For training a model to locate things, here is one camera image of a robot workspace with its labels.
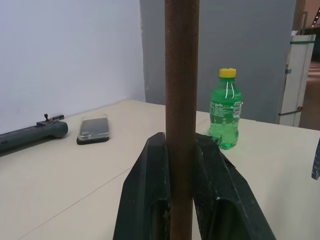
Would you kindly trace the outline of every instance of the white wall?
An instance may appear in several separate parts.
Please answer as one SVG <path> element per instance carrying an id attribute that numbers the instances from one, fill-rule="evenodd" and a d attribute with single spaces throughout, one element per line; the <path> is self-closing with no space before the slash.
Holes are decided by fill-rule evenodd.
<path id="1" fill-rule="evenodd" d="M 0 134 L 145 100 L 139 0 L 0 0 Z"/>

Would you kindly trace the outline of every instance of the floor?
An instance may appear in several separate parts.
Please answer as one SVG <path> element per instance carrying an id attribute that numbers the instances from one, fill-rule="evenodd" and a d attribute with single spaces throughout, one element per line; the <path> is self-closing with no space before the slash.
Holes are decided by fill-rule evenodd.
<path id="1" fill-rule="evenodd" d="M 320 62 L 310 64 L 299 127 L 320 130 Z"/>

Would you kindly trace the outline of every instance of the bottle label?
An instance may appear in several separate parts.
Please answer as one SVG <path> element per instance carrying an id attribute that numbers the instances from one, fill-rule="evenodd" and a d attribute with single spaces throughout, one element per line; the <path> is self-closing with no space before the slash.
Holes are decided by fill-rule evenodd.
<path id="1" fill-rule="evenodd" d="M 226 119 L 240 118 L 241 107 L 241 101 L 224 104 L 212 101 L 210 104 L 210 114 Z"/>

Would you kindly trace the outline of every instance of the green liquid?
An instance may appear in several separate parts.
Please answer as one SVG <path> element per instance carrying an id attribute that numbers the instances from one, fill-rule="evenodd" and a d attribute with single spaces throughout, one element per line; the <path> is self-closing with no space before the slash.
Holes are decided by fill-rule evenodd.
<path id="1" fill-rule="evenodd" d="M 238 142 L 238 123 L 242 106 L 241 93 L 234 78 L 221 78 L 211 94 L 210 128 L 208 135 L 222 149 L 234 147 Z"/>

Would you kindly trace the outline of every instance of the yellow bottle cap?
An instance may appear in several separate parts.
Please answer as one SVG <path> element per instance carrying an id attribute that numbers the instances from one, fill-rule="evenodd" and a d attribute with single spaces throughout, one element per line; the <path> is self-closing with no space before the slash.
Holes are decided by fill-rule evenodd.
<path id="1" fill-rule="evenodd" d="M 235 78 L 237 75 L 237 70 L 234 68 L 221 68 L 219 72 L 220 78 Z"/>

